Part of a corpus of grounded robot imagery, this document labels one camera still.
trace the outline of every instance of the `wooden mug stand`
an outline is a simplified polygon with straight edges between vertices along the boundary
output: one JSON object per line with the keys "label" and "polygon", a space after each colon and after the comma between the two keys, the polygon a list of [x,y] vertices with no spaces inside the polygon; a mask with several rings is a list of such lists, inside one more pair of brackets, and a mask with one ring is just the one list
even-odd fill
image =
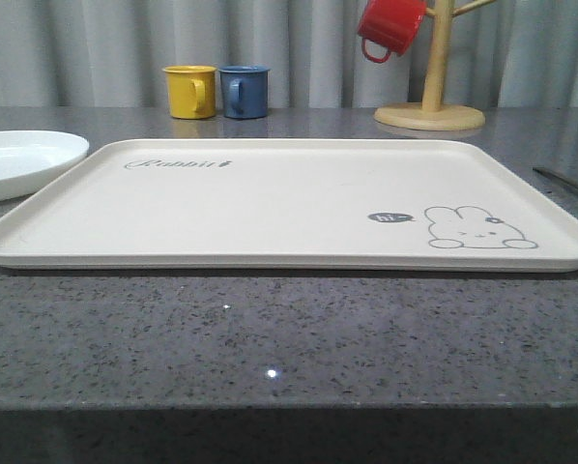
{"label": "wooden mug stand", "polygon": [[427,8],[433,18],[433,38],[424,81],[422,102],[394,103],[375,111],[380,123],[422,131],[462,131],[484,125],[481,111],[459,104],[444,104],[444,84],[450,50],[452,20],[496,0],[475,0],[454,8],[454,0],[435,0],[435,8]]}

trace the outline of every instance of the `red mug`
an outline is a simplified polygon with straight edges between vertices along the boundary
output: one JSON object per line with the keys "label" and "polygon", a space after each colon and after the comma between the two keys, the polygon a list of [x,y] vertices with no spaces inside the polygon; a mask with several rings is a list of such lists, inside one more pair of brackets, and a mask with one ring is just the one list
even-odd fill
{"label": "red mug", "polygon": [[[369,0],[358,26],[362,53],[375,63],[385,63],[392,52],[405,53],[414,40],[426,12],[424,0]],[[366,41],[388,49],[382,58],[366,51]]]}

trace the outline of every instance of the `tray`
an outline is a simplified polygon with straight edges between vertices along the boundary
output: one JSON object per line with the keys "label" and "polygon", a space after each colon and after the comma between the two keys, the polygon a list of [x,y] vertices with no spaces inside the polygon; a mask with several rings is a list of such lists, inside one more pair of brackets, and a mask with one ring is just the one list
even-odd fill
{"label": "tray", "polygon": [[578,220],[479,148],[144,139],[0,219],[14,268],[578,269]]}
{"label": "tray", "polygon": [[87,155],[89,143],[51,130],[0,131],[0,200],[38,191]]}

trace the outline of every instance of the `gray countertop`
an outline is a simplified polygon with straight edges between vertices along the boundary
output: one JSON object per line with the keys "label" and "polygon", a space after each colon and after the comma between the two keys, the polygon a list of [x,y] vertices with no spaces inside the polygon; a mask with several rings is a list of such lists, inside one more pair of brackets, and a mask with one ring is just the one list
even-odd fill
{"label": "gray countertop", "polygon": [[[0,108],[0,131],[129,138],[412,138],[372,109],[172,120],[158,108]],[[501,109],[477,145],[578,217],[578,109]],[[0,217],[21,199],[0,202]],[[0,268],[0,411],[578,406],[578,272]]]}

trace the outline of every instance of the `chopstick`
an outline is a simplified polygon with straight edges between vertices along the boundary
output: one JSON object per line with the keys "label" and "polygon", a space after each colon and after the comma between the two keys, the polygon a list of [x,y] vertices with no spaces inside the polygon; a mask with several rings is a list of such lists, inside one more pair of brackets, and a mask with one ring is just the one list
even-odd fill
{"label": "chopstick", "polygon": [[569,177],[566,177],[564,174],[552,171],[551,169],[542,166],[535,166],[532,169],[536,171],[538,174],[542,174],[545,177],[553,177],[555,179],[559,179],[565,184],[568,184],[569,186],[578,189],[578,182],[570,179]]}

